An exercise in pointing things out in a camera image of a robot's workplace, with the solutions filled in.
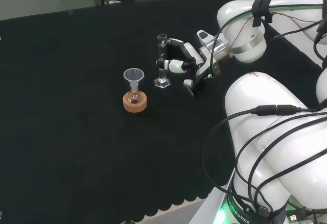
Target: black table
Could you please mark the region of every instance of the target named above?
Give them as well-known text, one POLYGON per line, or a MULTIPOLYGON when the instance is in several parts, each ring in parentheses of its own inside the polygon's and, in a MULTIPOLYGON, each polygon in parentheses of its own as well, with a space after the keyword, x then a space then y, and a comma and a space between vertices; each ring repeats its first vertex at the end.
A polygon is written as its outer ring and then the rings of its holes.
MULTIPOLYGON (((157 35, 198 48, 196 32, 216 33, 229 1, 142 0, 0 22, 1 223, 140 221, 205 198, 204 136, 225 116, 228 87, 247 72, 268 73, 315 107, 321 69, 285 39, 252 64, 229 61, 202 98, 183 89, 190 74, 154 86, 157 35), (148 107, 139 115, 122 106, 131 67, 145 72, 148 107)), ((223 185, 234 159, 228 128, 213 147, 211 172, 223 185)))

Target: velcro strap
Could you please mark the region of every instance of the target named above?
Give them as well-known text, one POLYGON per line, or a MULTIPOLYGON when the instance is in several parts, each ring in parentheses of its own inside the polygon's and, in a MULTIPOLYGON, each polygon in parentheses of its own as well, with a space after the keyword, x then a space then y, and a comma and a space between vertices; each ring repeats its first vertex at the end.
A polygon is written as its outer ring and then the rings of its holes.
POLYGON ((255 0, 252 5, 253 25, 252 27, 261 26, 261 17, 265 17, 265 22, 272 23, 272 14, 269 12, 271 0, 255 0))
POLYGON ((322 1, 322 18, 327 15, 327 0, 322 1))

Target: hexagonal base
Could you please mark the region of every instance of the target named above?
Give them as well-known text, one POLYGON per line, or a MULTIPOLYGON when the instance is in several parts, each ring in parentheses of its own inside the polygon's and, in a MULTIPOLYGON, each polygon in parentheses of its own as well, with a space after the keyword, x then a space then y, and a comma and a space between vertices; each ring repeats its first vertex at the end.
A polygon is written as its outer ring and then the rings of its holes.
POLYGON ((167 86, 170 86, 170 80, 167 78, 165 79, 157 78, 154 80, 154 85, 160 88, 166 88, 167 86))

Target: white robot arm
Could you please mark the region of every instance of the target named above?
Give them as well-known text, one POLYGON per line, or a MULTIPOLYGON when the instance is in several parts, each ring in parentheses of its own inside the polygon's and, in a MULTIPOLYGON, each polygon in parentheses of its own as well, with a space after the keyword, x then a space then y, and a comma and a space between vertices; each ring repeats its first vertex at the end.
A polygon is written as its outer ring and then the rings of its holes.
MULTIPOLYGON (((225 25, 230 19, 251 11, 254 1, 233 1, 224 5, 218 12, 218 23, 225 25)), ((292 21, 301 29, 313 22, 322 20, 321 5, 323 0, 271 0, 269 11, 273 14, 281 13, 290 16, 292 21)), ((267 44, 263 37, 262 28, 252 27, 251 13, 242 16, 227 25, 219 35, 218 44, 223 44, 239 61, 250 63, 259 59, 265 52, 267 44)), ((312 41, 317 36, 317 28, 309 28, 303 33, 312 41)), ((214 52, 215 61, 219 61, 218 52, 212 48, 213 38, 204 31, 198 32, 203 47, 214 52)), ((319 44, 327 44, 327 38, 322 38, 319 44)), ((319 102, 326 104, 327 99, 327 69, 322 72, 316 86, 319 102)), ((295 105, 306 106, 293 95, 285 86, 274 78, 260 72, 251 72, 239 78, 229 88, 226 98, 227 116, 255 108, 260 105, 295 105)), ((306 117, 287 122, 276 129, 256 138, 249 147, 245 148, 238 161, 241 175, 249 178, 254 162, 264 150, 283 133, 306 122, 322 116, 306 117)), ((229 121, 230 131, 236 155, 241 147, 257 133, 281 122, 289 116, 256 116, 248 114, 229 121)), ((277 144, 263 158, 256 168, 252 184, 258 187, 271 176, 319 153, 327 148, 327 122, 322 122, 300 130, 277 144)), ((274 210, 281 209, 287 203, 290 195, 301 204, 311 209, 327 208, 327 156, 324 155, 309 164, 276 179, 261 189, 261 193, 274 210)), ((247 184, 235 175, 233 185, 237 194, 248 197, 247 184)), ((263 199, 258 196, 258 203, 267 207, 263 199)))
MULTIPOLYGON (((274 6, 296 6, 296 5, 317 5, 322 4, 323 0, 271 0, 270 7, 274 6)), ((224 5, 218 11, 218 23, 223 26, 231 18, 251 10, 254 1, 232 1, 224 5)), ((270 12, 282 13, 288 16, 299 28, 304 28, 313 22, 322 19, 322 10, 307 7, 306 10, 296 10, 296 7, 271 8, 270 12)), ((259 27, 253 28, 252 14, 239 19, 233 24, 223 29, 223 34, 228 43, 233 43, 231 52, 241 62, 253 62, 260 58, 266 50, 266 41, 259 27)), ((312 41, 317 35, 318 26, 312 27, 303 33, 312 41)), ((320 44, 327 44, 327 38, 321 39, 320 44)))

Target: green light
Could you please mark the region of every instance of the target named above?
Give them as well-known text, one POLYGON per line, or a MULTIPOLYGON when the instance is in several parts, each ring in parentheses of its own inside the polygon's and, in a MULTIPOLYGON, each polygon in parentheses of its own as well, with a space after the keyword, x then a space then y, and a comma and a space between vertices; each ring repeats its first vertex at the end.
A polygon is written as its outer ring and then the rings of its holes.
MULTIPOLYGON (((176 64, 176 68, 179 68, 179 64, 176 64)), ((174 71, 172 71, 172 72, 174 72, 174 71)), ((174 72, 174 73, 176 73, 176 72, 174 72)))
POLYGON ((213 224, 230 224, 225 214, 225 208, 228 208, 227 201, 225 201, 220 210, 218 210, 213 224))
POLYGON ((214 224, 223 224, 223 223, 225 223, 225 218, 226 218, 226 215, 225 215, 224 210, 223 209, 218 210, 218 212, 216 214, 216 217, 215 217, 215 220, 214 220, 214 224))

